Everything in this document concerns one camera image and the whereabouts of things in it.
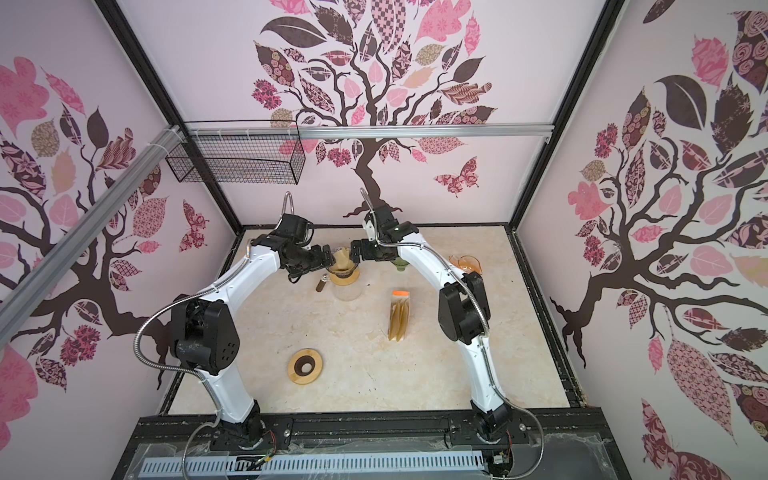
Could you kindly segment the beige paper coffee filter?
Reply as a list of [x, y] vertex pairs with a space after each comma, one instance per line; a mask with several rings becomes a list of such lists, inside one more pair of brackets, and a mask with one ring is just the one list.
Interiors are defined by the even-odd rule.
[[356, 265], [356, 263], [351, 260], [349, 247], [337, 248], [333, 252], [333, 257], [335, 260], [335, 264], [331, 267], [331, 269], [344, 270], [344, 269], [350, 269], [354, 265]]

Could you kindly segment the wooden dripper ring holder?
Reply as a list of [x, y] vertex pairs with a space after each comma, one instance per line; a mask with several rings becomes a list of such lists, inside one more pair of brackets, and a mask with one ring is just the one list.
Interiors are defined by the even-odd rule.
[[357, 265], [354, 265], [350, 269], [329, 269], [329, 279], [337, 286], [349, 286], [354, 284], [360, 277], [360, 271]]

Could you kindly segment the grey glass dripper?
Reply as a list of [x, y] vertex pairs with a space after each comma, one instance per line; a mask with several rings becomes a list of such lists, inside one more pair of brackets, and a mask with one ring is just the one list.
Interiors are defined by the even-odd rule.
[[349, 247], [338, 247], [332, 252], [334, 264], [329, 268], [329, 272], [340, 278], [351, 276], [357, 269], [358, 264], [351, 258], [351, 249]]

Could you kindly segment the green glass dripper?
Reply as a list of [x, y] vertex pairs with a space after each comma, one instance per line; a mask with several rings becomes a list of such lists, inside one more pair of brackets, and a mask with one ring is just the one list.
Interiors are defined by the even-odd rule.
[[398, 258], [393, 261], [393, 265], [396, 267], [396, 269], [399, 272], [404, 272], [406, 268], [409, 266], [409, 263], [401, 258]]

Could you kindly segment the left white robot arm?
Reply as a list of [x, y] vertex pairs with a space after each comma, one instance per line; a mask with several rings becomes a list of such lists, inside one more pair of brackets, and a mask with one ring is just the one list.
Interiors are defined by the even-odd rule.
[[277, 227], [249, 242], [244, 257], [194, 298], [171, 309], [172, 355], [194, 371], [211, 396], [220, 424], [240, 437], [262, 434], [260, 407], [248, 393], [235, 364], [240, 337], [235, 314], [273, 274], [283, 270], [291, 283], [333, 264], [328, 246], [310, 244], [314, 225], [284, 214]]

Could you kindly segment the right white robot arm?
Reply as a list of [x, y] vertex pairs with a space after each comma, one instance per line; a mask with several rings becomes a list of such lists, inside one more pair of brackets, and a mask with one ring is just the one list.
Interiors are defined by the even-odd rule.
[[510, 401], [499, 385], [490, 351], [491, 312], [483, 278], [464, 272], [438, 253], [409, 222], [401, 223], [386, 206], [364, 217], [365, 240], [351, 243], [354, 262], [401, 259], [437, 291], [437, 319], [443, 334], [455, 343], [469, 375], [476, 430], [490, 442], [512, 419]]

